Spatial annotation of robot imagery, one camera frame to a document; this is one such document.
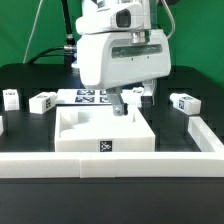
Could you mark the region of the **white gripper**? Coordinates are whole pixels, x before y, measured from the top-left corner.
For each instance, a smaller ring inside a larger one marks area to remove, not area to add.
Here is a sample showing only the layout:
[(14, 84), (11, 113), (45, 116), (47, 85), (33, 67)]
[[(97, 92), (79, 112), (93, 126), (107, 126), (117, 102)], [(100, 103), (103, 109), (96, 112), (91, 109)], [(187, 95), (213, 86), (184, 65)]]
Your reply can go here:
[(77, 44), (77, 65), (83, 85), (107, 89), (113, 114), (126, 116), (128, 106), (118, 86), (143, 81), (142, 105), (153, 106), (154, 78), (167, 76), (171, 70), (168, 40), (161, 29), (152, 30), (150, 41), (141, 44), (132, 44), (129, 32), (83, 35)]

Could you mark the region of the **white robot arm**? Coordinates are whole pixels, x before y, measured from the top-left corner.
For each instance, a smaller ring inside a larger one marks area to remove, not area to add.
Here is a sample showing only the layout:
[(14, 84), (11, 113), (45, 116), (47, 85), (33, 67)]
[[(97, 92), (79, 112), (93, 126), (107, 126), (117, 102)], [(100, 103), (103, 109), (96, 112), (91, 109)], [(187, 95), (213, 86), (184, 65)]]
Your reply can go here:
[(159, 1), (96, 0), (96, 9), (76, 20), (81, 82), (104, 90), (116, 116), (128, 113), (123, 86), (141, 82), (152, 94), (156, 79), (170, 73), (168, 36), (157, 26)]

